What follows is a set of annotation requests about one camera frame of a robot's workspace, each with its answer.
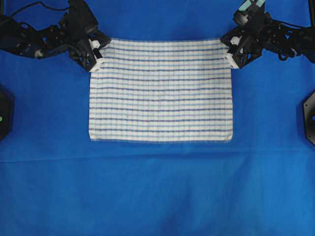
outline towel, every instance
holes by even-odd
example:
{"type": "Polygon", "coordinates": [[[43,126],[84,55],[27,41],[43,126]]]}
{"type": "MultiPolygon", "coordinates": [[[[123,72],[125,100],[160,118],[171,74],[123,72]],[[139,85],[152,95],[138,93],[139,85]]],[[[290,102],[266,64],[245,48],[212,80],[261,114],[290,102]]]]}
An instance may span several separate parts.
{"type": "Polygon", "coordinates": [[[93,141],[202,142],[233,136],[231,69],[219,40],[113,39],[91,74],[93,141]]]}

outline robotic arm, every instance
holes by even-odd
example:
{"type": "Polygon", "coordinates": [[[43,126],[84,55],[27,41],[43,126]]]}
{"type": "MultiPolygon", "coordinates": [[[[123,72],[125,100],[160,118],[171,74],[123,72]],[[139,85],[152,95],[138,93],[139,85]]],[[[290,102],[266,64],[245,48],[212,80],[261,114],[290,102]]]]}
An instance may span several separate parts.
{"type": "Polygon", "coordinates": [[[315,0],[309,0],[311,27],[273,20],[265,12],[265,0],[246,0],[234,14],[238,25],[221,38],[229,47],[232,68],[243,68],[262,55],[262,50],[278,54],[280,60],[305,55],[315,63],[315,0]]]}
{"type": "MultiPolygon", "coordinates": [[[[12,16],[0,15],[0,49],[37,59],[69,51],[69,57],[85,70],[97,71],[103,61],[99,50],[110,42],[110,38],[98,30],[98,22],[83,0],[68,0],[68,3],[69,8],[65,9],[68,12],[58,25],[39,31],[25,22],[16,22],[12,16]]],[[[45,6],[35,2],[23,9],[35,4],[45,6]]]]}

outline blue fabric background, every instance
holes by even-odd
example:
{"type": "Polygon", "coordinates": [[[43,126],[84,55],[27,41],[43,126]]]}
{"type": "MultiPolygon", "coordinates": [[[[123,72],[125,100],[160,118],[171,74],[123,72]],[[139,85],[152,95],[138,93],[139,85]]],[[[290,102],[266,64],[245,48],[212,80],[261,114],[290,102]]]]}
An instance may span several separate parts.
{"type": "MultiPolygon", "coordinates": [[[[6,1],[6,14],[30,2],[6,1]]],[[[232,29],[241,0],[87,3],[111,37],[182,40],[232,29]]],[[[266,8],[310,24],[306,0],[266,8]]],[[[16,20],[41,29],[61,16],[36,6],[16,20]]],[[[0,143],[0,235],[315,235],[315,148],[301,106],[315,90],[315,66],[263,54],[232,72],[232,142],[154,145],[90,142],[90,75],[66,54],[0,52],[0,84],[16,99],[13,132],[0,143]]]]}

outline white towel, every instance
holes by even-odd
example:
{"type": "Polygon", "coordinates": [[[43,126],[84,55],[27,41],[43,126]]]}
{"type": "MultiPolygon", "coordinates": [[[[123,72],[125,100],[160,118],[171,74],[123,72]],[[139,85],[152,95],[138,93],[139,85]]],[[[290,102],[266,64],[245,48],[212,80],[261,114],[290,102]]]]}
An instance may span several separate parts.
{"type": "Polygon", "coordinates": [[[94,141],[230,141],[231,70],[219,40],[113,39],[91,75],[94,141]]]}

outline black mount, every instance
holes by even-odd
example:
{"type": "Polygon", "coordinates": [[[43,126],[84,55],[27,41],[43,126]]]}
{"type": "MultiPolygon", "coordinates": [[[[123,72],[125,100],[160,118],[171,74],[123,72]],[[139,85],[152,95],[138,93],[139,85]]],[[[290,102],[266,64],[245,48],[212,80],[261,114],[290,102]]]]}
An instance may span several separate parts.
{"type": "Polygon", "coordinates": [[[246,0],[235,12],[238,25],[221,38],[230,49],[230,63],[243,68],[262,55],[262,50],[274,52],[280,60],[305,55],[315,63],[315,0],[309,0],[312,26],[289,27],[265,13],[265,0],[246,0]]]}
{"type": "Polygon", "coordinates": [[[303,104],[306,138],[315,145],[315,93],[303,104]]]}
{"type": "Polygon", "coordinates": [[[68,0],[69,10],[60,20],[43,30],[35,30],[27,23],[18,23],[8,16],[0,15],[0,49],[9,53],[44,59],[66,51],[85,70],[91,71],[99,50],[110,42],[110,38],[98,30],[98,22],[83,0],[68,0]],[[91,46],[98,41],[97,48],[91,46]]]}
{"type": "Polygon", "coordinates": [[[13,98],[0,87],[0,141],[4,139],[12,129],[13,98]]]}

